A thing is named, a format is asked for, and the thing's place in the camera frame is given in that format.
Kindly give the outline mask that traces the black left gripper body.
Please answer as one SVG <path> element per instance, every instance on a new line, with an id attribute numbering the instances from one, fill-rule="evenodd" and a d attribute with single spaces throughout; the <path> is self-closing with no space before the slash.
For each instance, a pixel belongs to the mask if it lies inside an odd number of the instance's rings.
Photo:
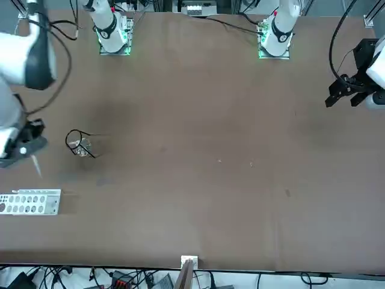
<path id="1" fill-rule="evenodd" d="M 367 75 L 366 70 L 372 63 L 375 45 L 378 39 L 362 39 L 353 49 L 357 72 L 349 77 L 353 92 L 366 92 L 377 87 L 377 84 Z"/>

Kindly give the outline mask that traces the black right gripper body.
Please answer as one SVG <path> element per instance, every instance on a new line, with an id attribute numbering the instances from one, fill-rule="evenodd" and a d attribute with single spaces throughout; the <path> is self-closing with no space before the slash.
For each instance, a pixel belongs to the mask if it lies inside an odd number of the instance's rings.
<path id="1" fill-rule="evenodd" d="M 14 151 L 25 148 L 28 151 L 37 151 L 46 146 L 43 137 L 45 124 L 42 119 L 27 120 L 25 126 L 8 142 L 8 150 Z"/>

